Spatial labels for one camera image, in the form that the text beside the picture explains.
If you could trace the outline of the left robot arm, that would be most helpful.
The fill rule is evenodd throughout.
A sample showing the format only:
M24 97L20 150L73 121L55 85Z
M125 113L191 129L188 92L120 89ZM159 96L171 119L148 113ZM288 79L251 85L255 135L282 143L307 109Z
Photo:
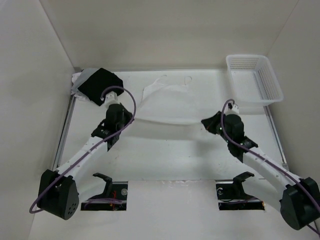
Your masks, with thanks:
M105 118L93 130L84 146L63 165L55 170L47 169L41 175L38 197L29 212L35 214L46 211L68 220L81 203L120 204L120 200L109 198L113 187L113 180L109 176L96 172L93 176L103 182L85 190L80 190L79 186L94 161L115 145L121 132L134 121L135 115L135 112L129 112L121 103L111 104L106 110Z

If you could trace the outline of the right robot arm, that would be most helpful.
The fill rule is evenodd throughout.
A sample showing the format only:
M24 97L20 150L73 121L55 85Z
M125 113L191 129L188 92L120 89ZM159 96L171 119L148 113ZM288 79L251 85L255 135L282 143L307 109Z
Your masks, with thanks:
M230 154L255 170L273 189L263 187L251 172L233 178L235 199L256 197L280 212L284 221L294 230L300 230L320 217L320 190L310 177L301 178L270 159L258 144L245 136L244 123L237 114L225 115L218 111L201 120L211 134L221 136Z

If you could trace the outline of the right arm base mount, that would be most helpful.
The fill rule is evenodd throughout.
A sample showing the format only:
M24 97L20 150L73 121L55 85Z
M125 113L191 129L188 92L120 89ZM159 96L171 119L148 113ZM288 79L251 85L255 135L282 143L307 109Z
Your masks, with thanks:
M264 211L264 202L245 193L243 188L243 183L254 176L253 173L246 171L233 179L216 180L218 209L220 211Z

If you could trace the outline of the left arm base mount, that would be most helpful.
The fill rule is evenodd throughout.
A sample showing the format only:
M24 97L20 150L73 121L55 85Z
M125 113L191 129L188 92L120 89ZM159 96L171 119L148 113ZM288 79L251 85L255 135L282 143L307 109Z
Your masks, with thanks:
M127 181L113 181L102 173L93 177L98 182L87 186L79 195L81 211L126 211L128 188Z

